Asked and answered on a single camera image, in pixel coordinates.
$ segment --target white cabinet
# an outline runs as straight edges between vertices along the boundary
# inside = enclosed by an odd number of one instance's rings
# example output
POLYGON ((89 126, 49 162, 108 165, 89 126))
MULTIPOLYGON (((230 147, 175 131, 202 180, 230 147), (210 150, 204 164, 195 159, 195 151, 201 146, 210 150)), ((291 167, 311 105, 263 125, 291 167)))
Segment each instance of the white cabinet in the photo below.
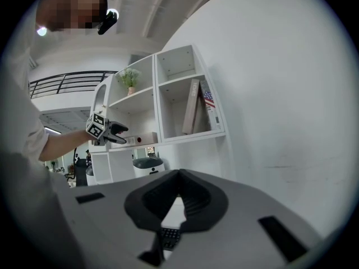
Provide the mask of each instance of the white cabinet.
POLYGON ((97 112, 110 120, 125 124, 129 130, 121 134, 122 137, 155 132, 158 143, 132 147, 112 143, 101 147, 90 145, 90 151, 97 152, 93 157, 96 180, 117 182, 134 178, 132 150, 153 146, 160 157, 165 159, 166 169, 181 167, 209 171, 210 174, 232 179, 228 172, 233 171, 233 157, 222 107, 206 66, 195 47, 187 45, 159 52, 129 65, 128 68, 141 72, 136 92, 127 96, 128 91, 122 81, 111 75, 96 87, 91 113, 97 112), (220 128, 183 134, 187 100, 194 78, 208 83, 220 128))

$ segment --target american flag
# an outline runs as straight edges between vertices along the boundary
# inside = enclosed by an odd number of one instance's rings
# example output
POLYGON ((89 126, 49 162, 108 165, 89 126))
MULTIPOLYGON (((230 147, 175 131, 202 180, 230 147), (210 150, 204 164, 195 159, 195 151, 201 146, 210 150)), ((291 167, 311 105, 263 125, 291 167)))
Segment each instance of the american flag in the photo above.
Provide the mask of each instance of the american flag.
POLYGON ((208 91, 204 92, 204 100, 206 102, 206 105, 215 108, 211 92, 208 91))

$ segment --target metal railing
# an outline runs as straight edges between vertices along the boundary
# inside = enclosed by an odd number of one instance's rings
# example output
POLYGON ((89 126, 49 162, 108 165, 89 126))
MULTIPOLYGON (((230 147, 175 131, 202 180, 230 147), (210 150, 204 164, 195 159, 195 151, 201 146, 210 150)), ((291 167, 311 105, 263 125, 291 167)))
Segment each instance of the metal railing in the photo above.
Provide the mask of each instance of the metal railing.
POLYGON ((95 87, 117 71, 85 71, 42 78, 30 83, 31 98, 64 92, 94 91, 95 87))

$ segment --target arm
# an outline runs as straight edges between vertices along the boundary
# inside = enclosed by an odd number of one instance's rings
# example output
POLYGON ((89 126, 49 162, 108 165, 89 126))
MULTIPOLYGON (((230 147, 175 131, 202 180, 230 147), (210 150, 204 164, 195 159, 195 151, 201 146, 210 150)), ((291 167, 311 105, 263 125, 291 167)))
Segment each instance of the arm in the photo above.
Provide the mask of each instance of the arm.
POLYGON ((56 159, 86 141, 96 140, 94 137, 83 131, 76 131, 59 136, 49 136, 45 147, 40 154, 40 161, 56 159))

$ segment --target potted plant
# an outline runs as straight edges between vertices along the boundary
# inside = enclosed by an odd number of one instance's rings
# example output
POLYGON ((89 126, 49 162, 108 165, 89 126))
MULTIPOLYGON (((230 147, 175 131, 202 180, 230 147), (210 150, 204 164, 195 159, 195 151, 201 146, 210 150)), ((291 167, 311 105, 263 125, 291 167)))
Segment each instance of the potted plant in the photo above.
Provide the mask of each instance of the potted plant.
POLYGON ((132 95, 136 89, 137 78, 141 75, 141 72, 136 69, 125 68, 123 71, 116 74, 117 80, 122 80, 123 84, 128 88, 128 94, 132 95))

